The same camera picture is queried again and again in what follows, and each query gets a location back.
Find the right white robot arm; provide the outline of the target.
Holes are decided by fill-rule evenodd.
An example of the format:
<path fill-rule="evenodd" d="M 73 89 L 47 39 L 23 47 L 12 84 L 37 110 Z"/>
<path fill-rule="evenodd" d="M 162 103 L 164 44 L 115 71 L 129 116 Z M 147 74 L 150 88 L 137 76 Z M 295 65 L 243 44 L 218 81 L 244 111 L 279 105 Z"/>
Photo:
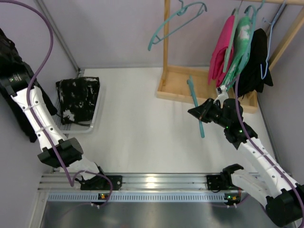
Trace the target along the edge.
<path fill-rule="evenodd" d="M 255 168 L 260 178 L 239 164 L 224 168 L 221 174 L 229 186 L 241 188 L 264 208 L 278 227 L 304 219 L 304 187 L 293 179 L 267 152 L 257 133 L 243 121 L 240 102 L 228 98 L 223 104 L 212 98 L 188 110 L 204 123 L 223 127 L 225 138 Z"/>

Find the teal hanger with black trousers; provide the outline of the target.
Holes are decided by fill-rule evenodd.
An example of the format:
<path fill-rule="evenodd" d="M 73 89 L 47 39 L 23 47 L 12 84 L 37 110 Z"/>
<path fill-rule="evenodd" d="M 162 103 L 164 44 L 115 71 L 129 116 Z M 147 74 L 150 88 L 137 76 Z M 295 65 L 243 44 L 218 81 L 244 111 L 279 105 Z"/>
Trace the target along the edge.
<path fill-rule="evenodd" d="M 197 107 L 198 106 L 198 101 L 197 101 L 197 97 L 196 97 L 195 90 L 194 90 L 194 83 L 193 83 L 192 75 L 189 75 L 189 79 L 187 80 L 187 84 L 188 84 L 188 87 L 190 89 L 190 95 L 192 97 L 194 106 Z M 204 132 L 203 124 L 202 124 L 201 121 L 199 121 L 199 131 L 200 131 L 201 138 L 205 138 L 205 132 Z"/>

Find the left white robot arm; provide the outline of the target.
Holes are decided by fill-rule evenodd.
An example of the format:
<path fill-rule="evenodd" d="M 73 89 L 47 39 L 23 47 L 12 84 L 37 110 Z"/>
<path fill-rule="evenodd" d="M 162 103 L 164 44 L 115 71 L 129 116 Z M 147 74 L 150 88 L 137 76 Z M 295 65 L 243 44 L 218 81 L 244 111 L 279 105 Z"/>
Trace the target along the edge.
<path fill-rule="evenodd" d="M 109 179 L 100 166 L 89 161 L 76 138 L 68 139 L 56 126 L 43 94 L 24 64 L 0 66 L 0 89 L 21 110 L 39 141 L 39 160 L 50 167 L 62 168 L 71 186 L 77 181 L 81 190 L 105 190 Z"/>

